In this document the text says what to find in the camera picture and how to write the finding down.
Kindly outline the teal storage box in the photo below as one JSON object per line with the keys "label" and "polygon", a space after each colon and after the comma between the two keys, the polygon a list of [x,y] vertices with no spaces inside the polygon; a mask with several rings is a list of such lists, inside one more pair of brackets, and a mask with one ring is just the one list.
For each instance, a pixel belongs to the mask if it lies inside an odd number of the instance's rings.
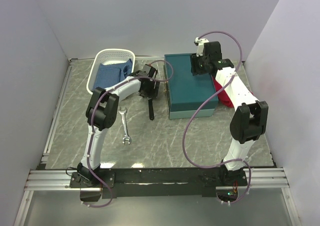
{"label": "teal storage box", "polygon": [[164,59],[169,119],[191,118],[215,94],[213,80],[209,74],[192,75],[190,53],[166,54]]}

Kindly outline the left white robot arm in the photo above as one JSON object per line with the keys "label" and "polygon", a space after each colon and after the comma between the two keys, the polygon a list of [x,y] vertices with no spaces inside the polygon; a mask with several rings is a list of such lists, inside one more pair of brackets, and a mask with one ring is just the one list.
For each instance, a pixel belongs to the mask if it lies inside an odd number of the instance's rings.
{"label": "left white robot arm", "polygon": [[119,103],[138,93],[148,99],[149,119],[154,120],[153,100],[159,93],[161,79],[157,79],[158,70],[146,64],[141,70],[132,72],[120,79],[120,82],[107,86],[101,79],[96,82],[87,106],[85,116],[88,123],[88,137],[85,154],[76,170],[86,186],[98,184],[101,167],[101,152],[108,129],[115,123]]}

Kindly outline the black adjustable wrench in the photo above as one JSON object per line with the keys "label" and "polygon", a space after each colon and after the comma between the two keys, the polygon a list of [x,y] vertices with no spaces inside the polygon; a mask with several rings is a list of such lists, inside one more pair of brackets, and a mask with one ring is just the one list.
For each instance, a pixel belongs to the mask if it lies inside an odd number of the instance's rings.
{"label": "black adjustable wrench", "polygon": [[148,115],[149,115],[149,119],[151,121],[153,121],[155,119],[155,115],[154,115],[154,108],[153,108],[153,99],[149,98],[148,99]]}

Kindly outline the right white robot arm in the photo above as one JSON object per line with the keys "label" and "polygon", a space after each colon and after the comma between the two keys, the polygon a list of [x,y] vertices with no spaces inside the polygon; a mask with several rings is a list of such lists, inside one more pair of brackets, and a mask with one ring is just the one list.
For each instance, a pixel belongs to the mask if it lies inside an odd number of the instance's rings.
{"label": "right white robot arm", "polygon": [[221,44],[205,38],[195,39],[196,53],[191,56],[193,75],[210,74],[232,103],[235,113],[230,122],[232,141],[219,169],[219,181],[228,186],[241,178],[250,148],[266,131],[268,104],[248,90],[229,59],[224,59]]}

